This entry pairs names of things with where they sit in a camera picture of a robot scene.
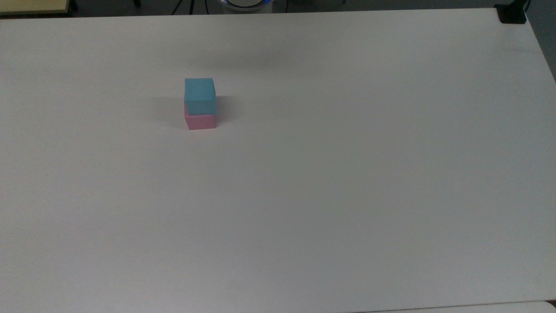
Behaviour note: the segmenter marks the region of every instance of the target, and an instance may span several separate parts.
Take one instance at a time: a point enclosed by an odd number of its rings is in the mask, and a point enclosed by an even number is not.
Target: blue cube
[[[185,79],[185,110],[188,115],[215,115],[216,90],[211,78]]]

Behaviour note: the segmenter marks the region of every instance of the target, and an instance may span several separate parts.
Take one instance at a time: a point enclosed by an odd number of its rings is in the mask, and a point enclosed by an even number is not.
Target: cable
[[[189,15],[193,15],[194,6],[195,6],[195,0],[191,0],[191,4],[189,5]]]
[[[172,11],[172,14],[171,14],[171,15],[174,15],[174,14],[176,13],[177,8],[180,6],[180,4],[181,4],[182,1],[183,1],[183,0],[180,0],[180,1],[177,3],[177,5],[176,5],[176,7],[174,8],[174,11]]]

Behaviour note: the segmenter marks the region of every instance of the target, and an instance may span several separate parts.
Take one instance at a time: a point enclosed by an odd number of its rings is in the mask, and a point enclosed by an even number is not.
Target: white table
[[[475,305],[389,311],[390,313],[556,313],[554,306],[547,302],[526,302],[512,304]]]
[[[0,30],[2,312],[556,299],[556,84],[529,24],[461,9]],[[185,77],[214,78],[216,129],[186,129]]]

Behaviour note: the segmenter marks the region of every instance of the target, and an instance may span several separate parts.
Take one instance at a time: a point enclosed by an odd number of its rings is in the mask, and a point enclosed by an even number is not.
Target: foam block
[[[185,122],[189,130],[216,128],[214,115],[188,115],[185,112]]]
[[[185,79],[183,101],[189,115],[215,115],[216,90],[212,78]]]

